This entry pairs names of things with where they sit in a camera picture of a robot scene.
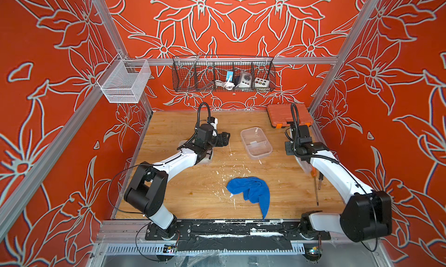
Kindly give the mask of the clear lunch box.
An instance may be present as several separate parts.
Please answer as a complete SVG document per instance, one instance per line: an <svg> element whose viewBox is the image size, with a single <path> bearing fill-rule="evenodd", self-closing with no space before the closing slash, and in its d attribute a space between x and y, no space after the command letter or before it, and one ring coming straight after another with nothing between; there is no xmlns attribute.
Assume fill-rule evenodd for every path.
<svg viewBox="0 0 446 267"><path fill-rule="evenodd" d="M240 136L252 160L261 160L271 155L273 148L260 127L244 129L240 132Z"/></svg>

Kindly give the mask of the blue cloth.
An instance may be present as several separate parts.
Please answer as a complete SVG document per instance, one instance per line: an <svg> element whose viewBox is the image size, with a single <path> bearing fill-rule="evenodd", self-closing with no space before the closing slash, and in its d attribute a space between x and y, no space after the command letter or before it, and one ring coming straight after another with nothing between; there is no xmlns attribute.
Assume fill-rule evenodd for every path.
<svg viewBox="0 0 446 267"><path fill-rule="evenodd" d="M262 218L266 219L269 211L271 195L267 183L257 177L235 178L228 182L226 189L233 195L243 194L244 200L258 204Z"/></svg>

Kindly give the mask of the clear lunch box lid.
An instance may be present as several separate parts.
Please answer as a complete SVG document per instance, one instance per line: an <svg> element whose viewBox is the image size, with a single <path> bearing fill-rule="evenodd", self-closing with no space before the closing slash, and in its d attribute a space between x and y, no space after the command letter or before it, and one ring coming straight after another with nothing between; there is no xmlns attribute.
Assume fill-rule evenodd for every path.
<svg viewBox="0 0 446 267"><path fill-rule="evenodd" d="M313 166L310 163L308 163L308 162L306 162L306 161L304 161L304 160L302 160L301 158L298 158L298 157L297 157L296 161L298 162L299 166L302 168L302 170L306 174L310 174L313 178L317 177L317 173L316 173L316 171L314 170Z"/></svg>

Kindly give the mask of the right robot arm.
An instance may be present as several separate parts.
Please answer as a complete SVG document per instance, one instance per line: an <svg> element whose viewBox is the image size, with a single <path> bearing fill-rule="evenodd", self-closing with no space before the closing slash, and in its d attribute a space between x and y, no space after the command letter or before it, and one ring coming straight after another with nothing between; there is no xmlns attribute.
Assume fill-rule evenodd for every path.
<svg viewBox="0 0 446 267"><path fill-rule="evenodd" d="M357 243L391 235L392 200L385 191L375 190L357 178L322 142L315 142L309 127L300 124L296 104L291 104L292 123L286 133L287 155L294 156L300 165L309 164L335 187L345 203L340 214L311 211L302 215L299 233L313 239L321 232L345 235Z"/></svg>

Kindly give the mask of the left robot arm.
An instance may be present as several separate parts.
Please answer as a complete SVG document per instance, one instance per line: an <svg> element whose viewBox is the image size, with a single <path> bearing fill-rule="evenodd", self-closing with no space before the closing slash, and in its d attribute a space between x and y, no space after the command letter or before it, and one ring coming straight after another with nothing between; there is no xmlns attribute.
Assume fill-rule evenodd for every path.
<svg viewBox="0 0 446 267"><path fill-rule="evenodd" d="M216 147L229 145L231 135L219 133L217 125L209 104L203 102L197 109L193 135L176 154L154 164L143 162L128 168L134 168L135 173L124 192L124 201L136 209L135 214L147 217L164 239L177 234L177 217L164 205L167 184L182 171L212 157Z"/></svg>

